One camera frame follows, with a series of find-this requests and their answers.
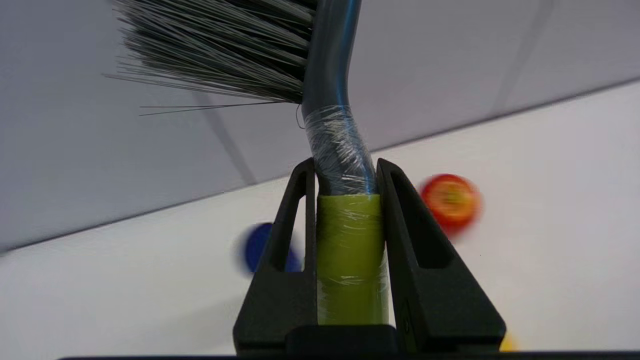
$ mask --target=white table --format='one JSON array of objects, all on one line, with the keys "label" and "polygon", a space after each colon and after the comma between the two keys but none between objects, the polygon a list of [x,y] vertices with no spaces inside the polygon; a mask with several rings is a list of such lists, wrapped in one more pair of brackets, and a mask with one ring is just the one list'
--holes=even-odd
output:
[{"label": "white table", "polygon": [[[417,186],[441,172],[475,182],[485,210],[456,248],[533,350],[640,347],[639,155],[634,84],[374,157]],[[233,353],[250,281],[237,241],[273,220],[286,181],[6,254],[0,358]]]}]

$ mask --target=gray bristles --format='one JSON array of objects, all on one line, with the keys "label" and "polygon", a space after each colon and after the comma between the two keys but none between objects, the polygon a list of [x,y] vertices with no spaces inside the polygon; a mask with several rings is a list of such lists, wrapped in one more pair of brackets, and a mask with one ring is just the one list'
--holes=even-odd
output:
[{"label": "gray bristles", "polygon": [[300,103],[315,1],[116,0],[132,51],[113,78]]}]

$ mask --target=blue ball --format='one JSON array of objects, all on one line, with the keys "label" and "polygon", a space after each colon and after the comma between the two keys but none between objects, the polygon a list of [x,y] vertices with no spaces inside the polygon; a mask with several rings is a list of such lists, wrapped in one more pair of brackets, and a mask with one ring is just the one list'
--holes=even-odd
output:
[{"label": "blue ball", "polygon": [[[258,262],[260,262],[264,247],[267,245],[267,241],[271,236],[272,227],[273,224],[270,222],[260,224],[249,234],[246,240],[244,245],[244,262],[250,272],[255,272],[258,269]],[[299,257],[292,249],[289,249],[285,271],[299,272],[301,269],[302,265]]]}]

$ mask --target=green tape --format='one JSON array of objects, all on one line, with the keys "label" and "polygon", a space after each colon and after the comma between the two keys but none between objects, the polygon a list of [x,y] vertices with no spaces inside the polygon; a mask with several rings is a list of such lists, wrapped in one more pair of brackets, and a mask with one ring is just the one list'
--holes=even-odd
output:
[{"label": "green tape", "polygon": [[387,323],[380,195],[319,196],[318,322]]}]

